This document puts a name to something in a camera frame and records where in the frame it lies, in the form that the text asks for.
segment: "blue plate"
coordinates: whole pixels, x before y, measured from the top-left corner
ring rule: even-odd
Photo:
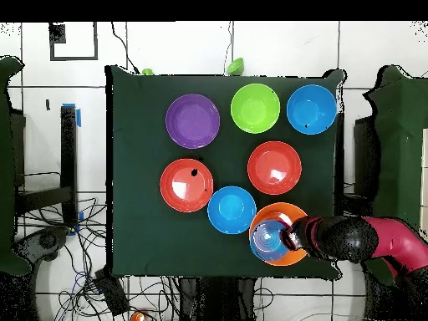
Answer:
[[[287,102],[290,125],[300,133],[314,135],[324,132],[336,119],[336,99],[319,85],[306,85],[293,92]]]
[[[214,193],[208,202],[208,219],[224,234],[245,232],[256,216],[256,202],[241,187],[227,186]]]

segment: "bowl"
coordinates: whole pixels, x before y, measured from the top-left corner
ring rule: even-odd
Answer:
[[[291,226],[293,222],[301,217],[305,217],[306,213],[302,211],[298,206],[290,203],[273,203],[262,208],[254,219],[252,220],[249,237],[251,241],[252,230],[254,227],[264,221],[278,221],[287,226]],[[288,250],[288,252],[277,261],[265,261],[272,266],[289,266],[296,262],[299,262],[306,256],[306,252],[303,249],[297,251]]]
[[[246,190],[226,186],[216,191],[208,203],[208,219],[224,234],[240,234],[256,215],[256,202]]]
[[[229,75],[240,76],[244,72],[244,59],[238,58],[233,60],[227,67],[227,73]]]
[[[285,256],[288,249],[281,241],[286,227],[278,221],[266,220],[252,229],[250,248],[262,261],[277,261]]]
[[[248,177],[254,187],[268,195],[290,191],[302,174],[302,164],[292,146],[282,141],[267,141],[250,155]]]
[[[171,139],[187,149],[210,144],[220,129],[217,107],[201,94],[185,94],[166,112],[166,130]]]
[[[264,84],[248,84],[233,96],[231,115],[235,124],[247,133],[262,133],[278,119],[279,98]]]
[[[211,172],[198,160],[171,162],[160,177],[160,193],[168,206],[191,212],[203,208],[212,196]]]
[[[336,119],[336,99],[319,85],[305,85],[293,92],[287,102],[290,125],[305,135],[327,130]]]

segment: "red plate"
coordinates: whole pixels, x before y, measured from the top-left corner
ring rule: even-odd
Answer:
[[[248,159],[248,177],[260,192],[281,195],[300,178],[302,164],[295,149],[282,141],[259,145]]]
[[[177,211],[198,211],[208,203],[212,190],[211,172],[197,160],[171,162],[160,177],[160,193]]]

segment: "white floor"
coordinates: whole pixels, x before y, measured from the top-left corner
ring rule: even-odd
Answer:
[[[128,46],[130,60],[142,70],[155,74],[222,74],[232,57],[245,60],[244,75],[321,76],[337,67],[346,70],[344,83],[345,181],[354,182],[354,121],[371,115],[371,107],[362,93],[375,84],[379,68],[399,64],[410,75],[421,76],[428,70],[428,29],[425,23],[411,22],[241,22],[229,27],[222,22],[115,23],[116,33]],[[233,32],[233,45],[227,52]],[[66,23],[66,44],[55,44],[63,56],[88,56],[91,49],[90,23]],[[47,23],[0,23],[0,55],[22,59],[22,73],[10,80],[8,92],[17,109],[27,117],[25,130],[25,171],[27,174],[60,169],[59,111],[63,103],[75,103],[81,109],[78,127],[79,199],[98,198],[105,203],[105,93],[104,66],[118,64],[131,69],[122,43],[113,36],[110,23],[98,23],[98,61],[49,60]],[[49,100],[50,110],[46,108]],[[56,175],[28,176],[26,188],[40,189],[59,185]],[[90,201],[81,202],[81,208]],[[105,213],[96,218],[105,223]],[[19,236],[37,230],[28,224]],[[105,226],[96,229],[105,230]],[[102,240],[96,241],[102,246]],[[67,247],[74,256],[74,267],[83,271],[82,250],[76,236],[69,236]],[[104,266],[102,247],[88,249],[94,270]],[[38,275],[37,300],[42,321],[54,321],[60,302],[75,283],[70,255],[62,249],[59,257],[44,262]],[[257,321],[360,321],[364,312],[364,274],[360,266],[339,262],[344,276],[339,281],[320,279],[264,278],[267,291],[257,293],[256,306],[271,305],[258,312]],[[136,308],[158,306],[159,278],[125,278],[125,291]],[[166,306],[160,297],[160,307]],[[110,314],[103,321],[113,321]],[[120,316],[116,321],[124,321]],[[79,317],[78,321],[99,321]]]

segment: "blue cable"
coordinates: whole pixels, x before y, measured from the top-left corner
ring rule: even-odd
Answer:
[[[79,285],[80,287],[82,287],[79,284],[79,280],[81,278],[85,277],[85,276],[86,276],[86,274],[84,272],[76,273],[76,276],[74,277],[74,286],[73,286],[73,288],[71,290],[72,294],[74,294],[74,288],[76,287],[76,285]],[[71,302],[71,298],[68,300],[67,308],[65,308],[65,310],[63,311],[63,314],[60,316],[60,318],[59,318],[58,321],[63,321],[64,320],[64,315],[65,315],[65,313],[67,313],[67,309],[69,308],[70,302]]]

